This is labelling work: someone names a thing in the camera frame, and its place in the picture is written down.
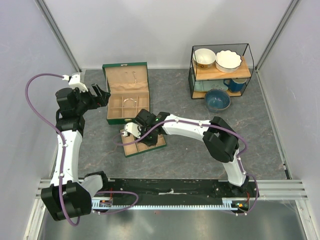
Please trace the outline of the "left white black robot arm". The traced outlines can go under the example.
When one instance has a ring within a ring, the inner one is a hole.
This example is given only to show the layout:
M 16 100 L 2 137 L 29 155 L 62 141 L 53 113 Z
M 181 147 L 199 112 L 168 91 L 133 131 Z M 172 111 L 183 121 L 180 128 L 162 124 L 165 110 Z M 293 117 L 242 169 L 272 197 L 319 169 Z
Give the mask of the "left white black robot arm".
M 110 185 L 103 171 L 88 173 L 82 182 L 78 176 L 80 146 L 83 141 L 88 110 L 107 106 L 110 93 L 92 84 L 89 89 L 66 87 L 56 92 L 59 106 L 56 112 L 58 153 L 54 174 L 49 187 L 41 190 L 40 197 L 55 221 L 71 220 L 92 211 L 92 198 L 106 196 Z

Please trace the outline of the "white scalloped dish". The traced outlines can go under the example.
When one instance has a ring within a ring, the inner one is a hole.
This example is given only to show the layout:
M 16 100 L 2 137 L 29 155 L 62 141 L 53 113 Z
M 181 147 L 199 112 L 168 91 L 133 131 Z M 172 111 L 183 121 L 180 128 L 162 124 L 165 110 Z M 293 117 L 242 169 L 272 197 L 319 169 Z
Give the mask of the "white scalloped dish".
M 221 50 L 216 54 L 215 66 L 223 73 L 233 73 L 242 64 L 243 60 L 240 55 L 234 51 Z

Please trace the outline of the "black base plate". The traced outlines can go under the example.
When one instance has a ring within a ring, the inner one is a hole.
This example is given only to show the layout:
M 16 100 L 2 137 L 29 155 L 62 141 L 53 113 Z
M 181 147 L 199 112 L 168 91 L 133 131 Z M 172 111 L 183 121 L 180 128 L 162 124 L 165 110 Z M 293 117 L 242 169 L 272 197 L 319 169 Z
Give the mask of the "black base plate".
M 260 194 L 256 184 L 248 181 L 244 193 L 233 193 L 226 180 L 218 179 L 110 179 L 100 193 L 115 199 L 116 204 L 141 205 L 217 205 L 222 199 L 255 199 Z

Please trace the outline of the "green jewelry tray insert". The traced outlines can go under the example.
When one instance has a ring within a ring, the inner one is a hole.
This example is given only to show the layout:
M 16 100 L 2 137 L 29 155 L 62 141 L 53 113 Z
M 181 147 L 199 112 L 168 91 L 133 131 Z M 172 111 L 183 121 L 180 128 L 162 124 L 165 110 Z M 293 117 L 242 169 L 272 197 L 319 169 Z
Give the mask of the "green jewelry tray insert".
M 120 131 L 121 133 L 121 141 L 123 144 L 127 144 L 130 142 L 133 142 L 135 140 L 135 137 L 133 135 L 124 135 L 124 130 L 122 129 Z M 152 146 L 147 146 L 144 143 L 137 142 L 135 144 L 130 144 L 123 146 L 125 157 L 132 157 L 135 155 L 139 155 L 142 153 L 150 152 L 156 149 L 164 148 L 167 146 L 167 143 L 165 141 L 165 138 L 163 135 L 159 135 L 157 138 L 157 144 Z

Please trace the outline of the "blue mug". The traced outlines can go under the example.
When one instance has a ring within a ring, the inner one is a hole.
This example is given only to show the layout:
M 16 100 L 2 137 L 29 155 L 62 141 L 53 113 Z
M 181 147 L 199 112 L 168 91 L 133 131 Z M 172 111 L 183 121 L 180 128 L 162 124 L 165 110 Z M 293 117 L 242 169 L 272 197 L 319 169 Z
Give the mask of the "blue mug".
M 228 90 L 231 93 L 239 92 L 243 88 L 246 82 L 247 82 L 246 78 L 240 78 L 240 79 L 227 78 L 223 80 L 223 84 L 228 87 Z

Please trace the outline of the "blue ceramic bowl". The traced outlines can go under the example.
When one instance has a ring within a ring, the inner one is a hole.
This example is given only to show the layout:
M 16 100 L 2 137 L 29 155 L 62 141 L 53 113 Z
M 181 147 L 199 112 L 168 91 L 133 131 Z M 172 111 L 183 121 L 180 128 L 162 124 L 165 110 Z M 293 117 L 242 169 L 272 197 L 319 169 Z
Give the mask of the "blue ceramic bowl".
M 231 105 L 230 96 L 223 90 L 211 89 L 204 96 L 205 106 L 212 113 L 219 113 Z

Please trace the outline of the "green jewelry box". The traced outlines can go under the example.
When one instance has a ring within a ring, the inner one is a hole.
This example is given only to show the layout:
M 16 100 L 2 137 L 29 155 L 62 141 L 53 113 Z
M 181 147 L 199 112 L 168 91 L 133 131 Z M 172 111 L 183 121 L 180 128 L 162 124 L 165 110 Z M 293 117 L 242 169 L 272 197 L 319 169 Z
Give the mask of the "green jewelry box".
M 130 122 L 140 110 L 150 109 L 148 64 L 146 62 L 102 65 L 110 98 L 106 120 L 109 125 Z

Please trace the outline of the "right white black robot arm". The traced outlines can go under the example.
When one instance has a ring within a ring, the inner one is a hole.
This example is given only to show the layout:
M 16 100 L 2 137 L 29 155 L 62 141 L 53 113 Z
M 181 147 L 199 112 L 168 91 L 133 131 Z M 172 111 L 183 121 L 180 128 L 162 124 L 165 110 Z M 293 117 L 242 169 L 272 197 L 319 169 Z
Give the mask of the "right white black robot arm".
M 230 193 L 240 197 L 247 191 L 249 177 L 237 160 L 241 138 L 221 117 L 194 120 L 168 112 L 153 114 L 142 109 L 125 128 L 147 146 L 155 145 L 159 135 L 177 135 L 203 142 L 211 157 L 222 163 Z

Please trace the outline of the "white ceramic bowl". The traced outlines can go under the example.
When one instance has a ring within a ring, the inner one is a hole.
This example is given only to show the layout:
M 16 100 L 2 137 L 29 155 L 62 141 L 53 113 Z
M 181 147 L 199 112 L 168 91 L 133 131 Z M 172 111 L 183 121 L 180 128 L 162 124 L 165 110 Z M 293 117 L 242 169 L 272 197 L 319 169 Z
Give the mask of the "white ceramic bowl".
M 216 54 L 208 48 L 195 50 L 192 57 L 196 66 L 200 69 L 208 69 L 216 61 Z

